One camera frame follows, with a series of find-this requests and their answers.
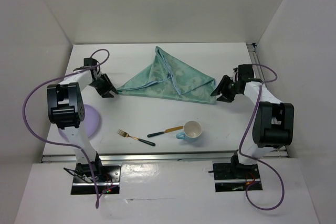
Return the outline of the green patterned cloth placemat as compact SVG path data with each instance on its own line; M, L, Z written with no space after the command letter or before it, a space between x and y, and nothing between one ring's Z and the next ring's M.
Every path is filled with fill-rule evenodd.
M215 104L214 78L155 48L151 65L117 88L121 95Z

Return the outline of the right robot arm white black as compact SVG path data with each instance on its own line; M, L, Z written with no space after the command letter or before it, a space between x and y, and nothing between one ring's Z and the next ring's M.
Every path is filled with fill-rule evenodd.
M293 105L277 99L253 74L224 75L211 96L231 103L238 94L246 96L255 107L238 150L230 159L229 172L235 178L252 172L257 161L269 152L290 145L294 119Z

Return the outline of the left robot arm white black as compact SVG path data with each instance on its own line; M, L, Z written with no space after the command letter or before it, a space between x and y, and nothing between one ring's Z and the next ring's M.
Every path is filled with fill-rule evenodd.
M113 98L118 93L98 62L89 60L62 82L47 87L48 117L74 149L79 173L96 182L103 177L104 169L83 123L86 111L81 92L87 86L95 88L102 98Z

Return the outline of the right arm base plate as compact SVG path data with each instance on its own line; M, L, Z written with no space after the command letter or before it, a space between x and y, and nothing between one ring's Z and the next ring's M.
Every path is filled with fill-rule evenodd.
M234 170L230 163L213 163L208 172L214 177L215 191L236 192L249 190L263 190L257 165L251 168Z

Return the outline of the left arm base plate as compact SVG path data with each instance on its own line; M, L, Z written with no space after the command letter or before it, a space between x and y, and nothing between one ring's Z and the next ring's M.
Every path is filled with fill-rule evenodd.
M88 176L75 169L64 170L73 177L71 195L94 195L96 193L91 174ZM102 173L95 176L99 194L119 194L120 193L120 165L107 165L102 167Z

